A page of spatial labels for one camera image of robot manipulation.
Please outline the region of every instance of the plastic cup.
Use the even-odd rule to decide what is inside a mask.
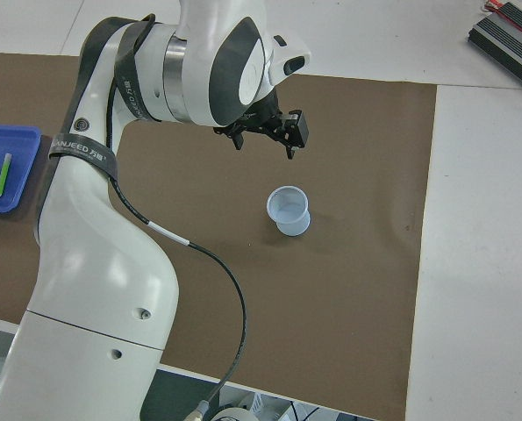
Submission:
[[[307,196],[295,186],[282,186],[267,200],[267,212],[281,233],[295,237],[307,230],[311,217]]]

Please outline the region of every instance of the cable connector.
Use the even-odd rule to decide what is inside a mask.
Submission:
[[[200,401],[197,408],[193,410],[185,419],[184,421],[202,421],[202,418],[208,412],[208,409],[210,408],[210,404],[208,401]]]

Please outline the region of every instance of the velcro strap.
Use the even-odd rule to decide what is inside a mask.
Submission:
[[[49,157],[69,155],[81,158],[103,170],[113,180],[118,179],[116,155],[103,144],[81,134],[60,133],[54,136]]]
[[[120,95],[130,112],[139,120],[159,121],[149,113],[144,104],[136,68],[136,53],[152,30],[154,23],[155,15],[149,15],[141,22],[129,25],[118,44],[114,63],[114,79]]]

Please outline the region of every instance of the silver band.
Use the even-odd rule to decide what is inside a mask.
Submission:
[[[163,88],[167,106],[171,114],[180,122],[191,123],[189,112],[182,95],[182,61],[187,49],[187,41],[171,37],[163,61]]]

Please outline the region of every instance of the white cable sleeve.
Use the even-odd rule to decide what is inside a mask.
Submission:
[[[184,239],[183,237],[180,237],[180,236],[172,233],[171,231],[166,230],[165,228],[157,225],[153,221],[149,221],[147,226],[149,226],[152,230],[157,231],[159,234],[164,235],[165,237],[172,239],[173,241],[176,241],[177,243],[182,244],[183,246],[188,246],[190,244],[190,241],[188,241],[187,239]]]

